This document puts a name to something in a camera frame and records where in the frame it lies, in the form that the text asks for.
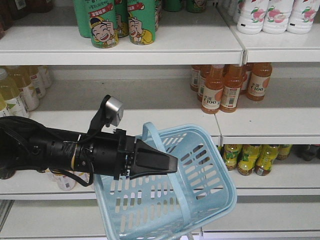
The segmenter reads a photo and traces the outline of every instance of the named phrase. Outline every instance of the orange juice bottle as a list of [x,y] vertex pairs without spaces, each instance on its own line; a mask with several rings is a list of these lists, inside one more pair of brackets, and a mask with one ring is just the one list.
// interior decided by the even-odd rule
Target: orange juice bottle
[[270,62],[254,64],[251,80],[248,85],[246,96],[253,101],[261,101],[265,97],[266,89],[272,73]]
[[206,114],[219,111],[222,92],[224,89],[224,65],[212,65],[206,77],[201,109]]
[[229,71],[224,76],[224,87],[220,103],[220,110],[233,113],[237,109],[240,89],[243,82],[242,67],[231,64]]
[[202,102],[202,97],[204,95],[204,88],[206,84],[206,78],[210,72],[211,65],[202,65],[201,71],[200,71],[200,78],[199,78],[199,84],[198,84],[198,100]]

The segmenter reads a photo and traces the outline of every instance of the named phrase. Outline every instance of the product label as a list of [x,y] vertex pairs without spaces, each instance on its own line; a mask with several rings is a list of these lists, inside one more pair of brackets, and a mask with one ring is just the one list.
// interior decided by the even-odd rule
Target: product label
[[223,89],[212,90],[204,86],[202,106],[210,110],[218,109],[220,106],[222,93]]
[[230,108],[230,109],[235,108],[237,106],[239,93],[240,93],[240,87],[231,88],[231,87],[224,86],[220,104],[225,108]]
[[248,86],[248,93],[252,96],[262,97],[266,93],[270,77],[261,77],[252,74],[250,84]]
[[21,10],[21,9],[23,9],[23,8],[25,8],[27,6],[25,0],[14,0],[14,1],[15,1],[16,8],[18,10]]

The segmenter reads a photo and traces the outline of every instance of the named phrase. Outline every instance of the green can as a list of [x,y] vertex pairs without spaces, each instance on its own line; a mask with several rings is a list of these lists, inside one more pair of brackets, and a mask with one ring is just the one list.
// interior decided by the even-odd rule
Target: green can
[[124,38],[129,35],[127,0],[114,0],[114,4],[118,37]]
[[152,44],[156,39],[156,5],[154,0],[127,0],[130,41]]
[[182,8],[182,0],[163,0],[163,9],[168,12],[179,12]]
[[91,43],[96,48],[107,49],[118,44],[118,25],[114,0],[86,0],[89,15]]
[[203,13],[206,6],[207,0],[186,0],[186,10],[190,13]]

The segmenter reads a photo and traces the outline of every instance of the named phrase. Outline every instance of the white bottle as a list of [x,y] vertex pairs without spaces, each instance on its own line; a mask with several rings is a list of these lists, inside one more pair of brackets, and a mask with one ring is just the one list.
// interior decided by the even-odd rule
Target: white bottle
[[262,31],[282,34],[286,31],[294,0],[270,0],[265,14]]
[[320,0],[294,0],[286,30],[293,34],[306,34],[311,30]]
[[245,0],[236,28],[244,34],[258,34],[263,27],[269,0]]

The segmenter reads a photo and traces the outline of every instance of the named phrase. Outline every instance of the canned drink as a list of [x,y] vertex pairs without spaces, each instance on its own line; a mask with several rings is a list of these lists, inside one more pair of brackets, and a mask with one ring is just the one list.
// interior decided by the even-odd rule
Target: canned drink
[[127,0],[130,41],[137,45],[156,40],[156,4],[154,0]]
[[118,44],[118,25],[114,0],[85,1],[89,14],[91,43],[96,48],[112,48]]

